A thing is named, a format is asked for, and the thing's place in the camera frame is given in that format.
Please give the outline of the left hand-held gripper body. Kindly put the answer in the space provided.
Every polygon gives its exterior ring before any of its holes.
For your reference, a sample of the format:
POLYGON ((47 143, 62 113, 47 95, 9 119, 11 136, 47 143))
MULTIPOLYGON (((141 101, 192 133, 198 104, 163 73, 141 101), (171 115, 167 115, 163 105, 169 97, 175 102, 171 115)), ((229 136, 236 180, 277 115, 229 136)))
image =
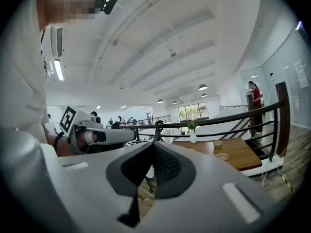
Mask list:
POLYGON ((87 114, 80 111, 73 105, 68 105, 60 120, 59 127, 61 132, 68 139, 70 150, 76 155, 92 154, 99 152, 106 152, 119 148, 124 148, 126 143, 114 145, 97 145, 95 143, 88 143, 84 152, 80 151, 77 145, 77 133, 81 131, 94 131, 104 129, 99 116, 87 114))

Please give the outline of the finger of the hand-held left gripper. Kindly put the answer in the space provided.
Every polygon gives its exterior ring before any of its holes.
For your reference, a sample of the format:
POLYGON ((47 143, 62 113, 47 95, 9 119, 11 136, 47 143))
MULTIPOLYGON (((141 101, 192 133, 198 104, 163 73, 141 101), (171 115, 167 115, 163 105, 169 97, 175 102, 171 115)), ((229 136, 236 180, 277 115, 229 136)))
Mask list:
POLYGON ((114 145, 135 140, 136 134, 133 130, 125 129, 100 129, 96 131, 97 145, 114 145))

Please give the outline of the white ceiling light fixture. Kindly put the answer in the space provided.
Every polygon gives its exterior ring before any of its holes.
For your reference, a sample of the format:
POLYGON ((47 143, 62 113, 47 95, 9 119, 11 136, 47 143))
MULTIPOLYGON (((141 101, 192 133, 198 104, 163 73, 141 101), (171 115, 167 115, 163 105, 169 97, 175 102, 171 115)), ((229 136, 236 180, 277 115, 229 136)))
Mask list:
POLYGON ((55 66, 55 69, 56 69, 56 73, 57 73, 57 77, 60 81, 64 81, 64 76, 63 76, 63 73, 62 73, 62 68, 61 68, 61 63, 60 63, 60 60, 54 60, 54 66, 55 66))

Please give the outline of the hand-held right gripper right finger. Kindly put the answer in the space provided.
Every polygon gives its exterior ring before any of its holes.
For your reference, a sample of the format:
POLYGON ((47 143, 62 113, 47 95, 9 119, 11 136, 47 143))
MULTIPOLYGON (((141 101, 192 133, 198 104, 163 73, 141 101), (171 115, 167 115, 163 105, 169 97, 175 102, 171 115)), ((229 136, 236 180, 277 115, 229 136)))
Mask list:
POLYGON ((260 233, 277 206, 256 182, 217 157, 173 144, 192 161, 196 177, 180 196, 155 200, 140 233, 260 233))

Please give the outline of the black hanging bag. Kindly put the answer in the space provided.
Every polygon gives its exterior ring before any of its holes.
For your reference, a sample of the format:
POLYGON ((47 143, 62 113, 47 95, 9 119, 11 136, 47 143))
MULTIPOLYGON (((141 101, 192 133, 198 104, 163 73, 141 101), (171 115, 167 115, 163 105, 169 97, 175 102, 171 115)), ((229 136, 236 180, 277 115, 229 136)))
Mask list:
POLYGON ((159 120, 155 123, 155 134, 153 138, 153 142, 161 140, 161 132, 164 128, 164 123, 162 120, 159 120))

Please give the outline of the dark wooden post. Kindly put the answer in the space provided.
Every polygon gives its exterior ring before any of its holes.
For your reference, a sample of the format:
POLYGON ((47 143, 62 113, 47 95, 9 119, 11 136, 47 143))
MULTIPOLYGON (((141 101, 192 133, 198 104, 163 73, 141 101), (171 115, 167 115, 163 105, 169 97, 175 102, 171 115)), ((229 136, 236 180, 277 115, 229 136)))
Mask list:
POLYGON ((279 139, 276 153, 279 157, 284 157, 286 154, 289 135, 290 135, 290 102, 288 96, 288 90, 285 82, 276 84, 276 91, 279 102, 282 102, 282 106, 279 108, 279 139))
MULTIPOLYGON (((254 102, 253 102, 253 96, 250 92, 247 93, 246 99, 247 99, 248 111, 251 112, 255 109, 255 107, 254 107, 254 102)), ((255 117, 251 116, 249 119, 250 121, 249 121, 248 127, 255 126, 255 117)), ((250 129, 249 132, 251 134, 251 138, 255 137, 255 134, 256 134, 255 128, 250 129)))

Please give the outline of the white air conditioner vent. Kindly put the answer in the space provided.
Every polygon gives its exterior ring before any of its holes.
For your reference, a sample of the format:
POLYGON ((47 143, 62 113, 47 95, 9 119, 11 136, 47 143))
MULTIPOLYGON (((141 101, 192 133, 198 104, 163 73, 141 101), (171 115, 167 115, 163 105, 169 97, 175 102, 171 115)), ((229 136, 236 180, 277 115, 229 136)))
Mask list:
POLYGON ((51 49, 53 57, 60 58, 63 55, 63 27, 51 26, 51 49))

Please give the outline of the person's left forearm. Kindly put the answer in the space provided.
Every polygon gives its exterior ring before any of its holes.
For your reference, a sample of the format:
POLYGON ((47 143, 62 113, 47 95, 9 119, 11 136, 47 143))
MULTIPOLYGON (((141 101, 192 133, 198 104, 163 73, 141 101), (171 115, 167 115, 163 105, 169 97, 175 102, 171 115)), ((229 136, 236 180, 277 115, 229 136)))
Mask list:
POLYGON ((53 146, 58 157, 73 156, 74 153, 70 150, 67 137, 63 132, 59 134, 51 133, 45 125, 42 125, 47 143, 53 146))

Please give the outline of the person's left hand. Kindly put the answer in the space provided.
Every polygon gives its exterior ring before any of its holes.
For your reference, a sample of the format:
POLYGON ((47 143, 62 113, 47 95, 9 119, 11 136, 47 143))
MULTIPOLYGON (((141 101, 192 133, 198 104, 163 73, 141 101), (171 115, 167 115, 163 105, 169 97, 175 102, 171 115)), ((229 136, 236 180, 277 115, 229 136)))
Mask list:
POLYGON ((97 133, 94 131, 81 131, 77 133, 77 145, 80 151, 84 152, 88 143, 97 142, 97 133))

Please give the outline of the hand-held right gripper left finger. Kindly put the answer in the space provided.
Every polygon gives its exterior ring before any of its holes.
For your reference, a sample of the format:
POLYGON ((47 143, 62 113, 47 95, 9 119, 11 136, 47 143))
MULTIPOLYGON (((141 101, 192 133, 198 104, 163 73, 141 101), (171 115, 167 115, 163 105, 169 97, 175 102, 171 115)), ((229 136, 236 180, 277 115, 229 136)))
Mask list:
POLYGON ((154 221, 140 219, 137 197, 153 150, 152 143, 140 143, 59 159, 73 186, 73 233, 154 233, 154 221))

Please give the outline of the white paper notice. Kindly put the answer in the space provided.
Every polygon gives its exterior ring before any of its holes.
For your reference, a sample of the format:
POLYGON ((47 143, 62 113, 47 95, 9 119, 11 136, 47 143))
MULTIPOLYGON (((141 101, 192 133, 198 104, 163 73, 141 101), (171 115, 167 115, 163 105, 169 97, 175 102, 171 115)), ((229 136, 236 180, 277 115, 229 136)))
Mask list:
POLYGON ((309 87, 307 75, 305 73, 304 65, 302 64, 301 60, 294 63, 294 68, 297 73, 300 88, 303 89, 309 87))

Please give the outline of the black curved railing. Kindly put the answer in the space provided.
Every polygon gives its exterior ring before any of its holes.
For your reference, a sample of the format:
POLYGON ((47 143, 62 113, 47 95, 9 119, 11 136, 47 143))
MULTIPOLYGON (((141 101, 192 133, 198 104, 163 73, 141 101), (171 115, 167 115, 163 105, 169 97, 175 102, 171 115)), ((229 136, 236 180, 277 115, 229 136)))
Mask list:
POLYGON ((250 121, 250 117, 252 116, 256 116, 258 114, 262 114, 265 112, 274 112, 274 120, 273 121, 267 121, 265 123, 260 124, 260 126, 265 126, 268 124, 273 123, 274 124, 274 131, 271 133, 273 135, 273 140, 272 143, 261 146, 261 147, 257 147, 256 149, 260 150, 262 148, 266 148, 266 147, 271 147, 271 152, 270 154, 266 154, 266 155, 262 155, 259 158, 261 160, 263 160, 265 157, 269 157, 269 161, 271 162, 273 159, 273 156, 277 150, 277 145, 278 145, 278 139, 279 139, 279 121, 280 121, 280 115, 279 115, 279 108, 280 106, 282 106, 282 102, 277 102, 274 103, 272 105, 269 105, 267 107, 263 107, 260 109, 255 109, 251 112, 244 112, 244 113, 240 113, 240 114, 234 114, 231 116, 225 116, 225 117, 220 117, 220 118, 215 118, 215 119, 208 119, 208 120, 199 120, 199 121, 195 121, 195 123, 198 126, 209 126, 209 125, 218 125, 218 124, 223 124, 223 123, 228 123, 228 122, 232 122, 232 121, 238 121, 238 123, 236 124, 236 126, 234 126, 231 130, 226 131, 226 132, 218 132, 218 133, 209 133, 209 134, 198 134, 197 137, 212 137, 212 136, 219 136, 222 135, 223 137, 226 137, 229 134, 233 134, 236 135, 237 133, 241 132, 242 134, 244 134, 246 131, 249 131, 252 128, 256 128, 257 125, 252 126, 252 127, 241 127, 240 129, 238 129, 238 126, 243 122, 244 119, 247 119, 246 121, 246 125, 248 125, 248 122, 250 121))

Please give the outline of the yellow black striped tape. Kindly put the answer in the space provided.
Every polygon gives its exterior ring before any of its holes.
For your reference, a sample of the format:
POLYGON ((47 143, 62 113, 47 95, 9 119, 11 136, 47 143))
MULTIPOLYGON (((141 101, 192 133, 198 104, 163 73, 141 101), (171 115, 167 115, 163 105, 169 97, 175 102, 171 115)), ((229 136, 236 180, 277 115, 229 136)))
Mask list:
POLYGON ((286 183, 286 185, 288 186, 288 188, 291 190, 291 192, 294 194, 295 190, 293 189, 293 187, 291 186, 291 184, 287 181, 287 179, 281 174, 280 175, 282 180, 284 181, 284 183, 286 183))

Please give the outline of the person's white shirt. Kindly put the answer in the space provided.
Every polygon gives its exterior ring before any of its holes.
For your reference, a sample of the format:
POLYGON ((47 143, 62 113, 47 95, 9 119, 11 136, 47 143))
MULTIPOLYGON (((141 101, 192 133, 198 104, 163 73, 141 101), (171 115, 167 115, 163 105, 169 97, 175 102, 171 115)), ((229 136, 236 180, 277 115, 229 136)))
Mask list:
POLYGON ((0 128, 30 133, 46 143, 46 61, 37 0, 23 0, 0 35, 0 128))

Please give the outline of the black balcony railing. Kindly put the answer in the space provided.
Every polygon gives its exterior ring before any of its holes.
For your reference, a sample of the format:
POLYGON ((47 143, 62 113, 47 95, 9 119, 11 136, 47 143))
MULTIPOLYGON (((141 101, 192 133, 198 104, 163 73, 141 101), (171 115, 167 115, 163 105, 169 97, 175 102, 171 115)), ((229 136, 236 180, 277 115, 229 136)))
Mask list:
POLYGON ((245 111, 248 110, 247 105, 229 105, 229 106, 219 106, 220 111, 235 109, 235 108, 243 108, 245 111))
POLYGON ((163 121, 163 123, 169 123, 171 122, 171 116, 165 115, 165 116, 159 116, 159 117, 151 117, 143 120, 136 121, 137 126, 145 126, 145 125, 155 125, 157 121, 163 121))

